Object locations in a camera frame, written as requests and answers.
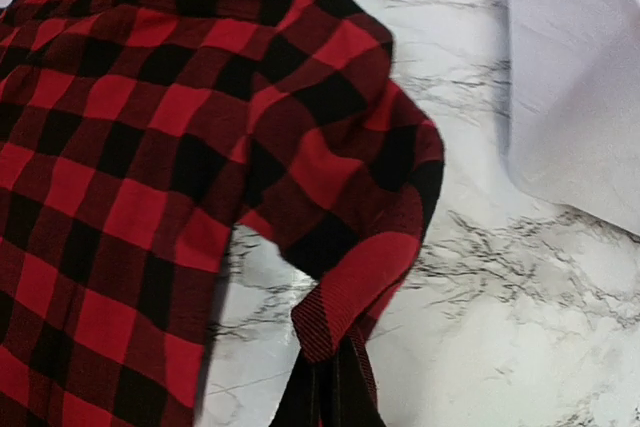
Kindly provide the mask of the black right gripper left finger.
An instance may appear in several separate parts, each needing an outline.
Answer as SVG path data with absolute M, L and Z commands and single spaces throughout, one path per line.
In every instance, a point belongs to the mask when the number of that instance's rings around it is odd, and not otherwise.
M 272 427 L 319 427 L 325 366 L 300 351 L 272 419 Z

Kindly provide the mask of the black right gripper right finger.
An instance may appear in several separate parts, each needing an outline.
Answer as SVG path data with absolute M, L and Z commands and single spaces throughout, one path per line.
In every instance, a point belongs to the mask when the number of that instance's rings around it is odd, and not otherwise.
M 364 339 L 352 327 L 341 341 L 334 363 L 334 425 L 384 427 L 377 389 Z

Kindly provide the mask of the red black plaid shirt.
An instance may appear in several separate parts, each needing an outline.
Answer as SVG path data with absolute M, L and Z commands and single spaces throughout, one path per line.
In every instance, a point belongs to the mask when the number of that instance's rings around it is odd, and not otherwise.
M 353 0 L 13 0 L 1 14 L 1 422 L 190 426 L 232 229 L 316 284 L 300 351 L 369 337 L 444 146 Z

